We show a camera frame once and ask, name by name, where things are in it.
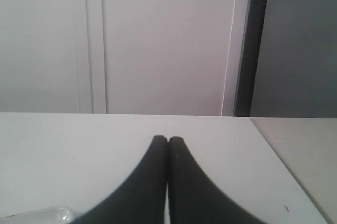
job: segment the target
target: table surface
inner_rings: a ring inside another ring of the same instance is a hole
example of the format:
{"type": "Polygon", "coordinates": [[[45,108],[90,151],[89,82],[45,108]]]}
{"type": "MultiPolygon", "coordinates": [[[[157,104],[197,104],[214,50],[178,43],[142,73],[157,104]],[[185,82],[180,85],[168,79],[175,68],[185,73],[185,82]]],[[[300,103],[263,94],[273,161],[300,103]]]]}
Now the table surface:
{"type": "Polygon", "coordinates": [[[183,137],[214,183],[265,222],[326,223],[249,118],[0,113],[0,132],[0,216],[84,213],[165,135],[183,137]]]}
{"type": "Polygon", "coordinates": [[[330,223],[337,223],[337,119],[251,118],[330,223]]]}

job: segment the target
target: white table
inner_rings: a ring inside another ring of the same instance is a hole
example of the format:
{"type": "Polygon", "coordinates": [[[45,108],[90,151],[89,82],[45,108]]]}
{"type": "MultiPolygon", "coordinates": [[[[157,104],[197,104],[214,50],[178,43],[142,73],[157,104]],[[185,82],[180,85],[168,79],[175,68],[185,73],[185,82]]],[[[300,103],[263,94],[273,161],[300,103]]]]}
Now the white table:
{"type": "Polygon", "coordinates": [[[249,118],[0,113],[0,132],[0,216],[88,211],[160,134],[183,137],[215,184],[267,223],[326,223],[249,118]]]}
{"type": "Polygon", "coordinates": [[[337,119],[252,118],[331,223],[337,223],[337,119]]]}

